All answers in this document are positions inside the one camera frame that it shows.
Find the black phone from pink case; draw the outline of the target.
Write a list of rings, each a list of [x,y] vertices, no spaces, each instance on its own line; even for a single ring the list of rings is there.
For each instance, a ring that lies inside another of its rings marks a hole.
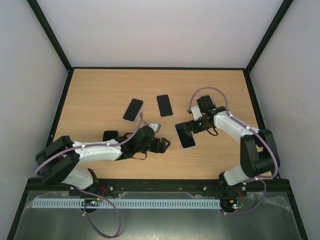
[[[167,94],[158,95],[156,97],[161,117],[169,117],[173,115],[173,110],[169,96]]]

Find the pink phone case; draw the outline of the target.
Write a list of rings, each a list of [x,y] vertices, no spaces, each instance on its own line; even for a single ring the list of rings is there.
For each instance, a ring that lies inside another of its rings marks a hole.
[[[211,99],[211,101],[213,102],[213,104],[216,105],[215,98],[212,96],[212,94],[207,93],[207,94],[202,94],[202,95],[200,95],[201,98],[202,98],[202,97],[205,97],[205,96],[209,96],[210,99]]]

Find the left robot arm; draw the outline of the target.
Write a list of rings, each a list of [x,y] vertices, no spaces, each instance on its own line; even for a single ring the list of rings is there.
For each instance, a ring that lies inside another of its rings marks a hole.
[[[92,169],[81,168],[82,164],[132,159],[137,153],[163,154],[171,143],[156,137],[159,129],[159,124],[151,123],[122,136],[116,130],[105,131],[101,142],[79,142],[61,136],[35,156],[34,175],[46,186],[62,183],[86,190],[96,184],[97,177]]]

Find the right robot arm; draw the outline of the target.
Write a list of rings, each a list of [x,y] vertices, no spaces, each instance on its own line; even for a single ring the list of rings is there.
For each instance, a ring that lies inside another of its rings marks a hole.
[[[239,165],[218,177],[215,190],[223,196],[230,196],[245,183],[260,180],[266,173],[271,173],[271,178],[278,175],[279,155],[270,130],[247,125],[226,106],[216,106],[210,95],[198,98],[196,105],[190,104],[187,111],[193,119],[182,123],[182,132],[188,137],[210,129],[222,130],[240,146]]]

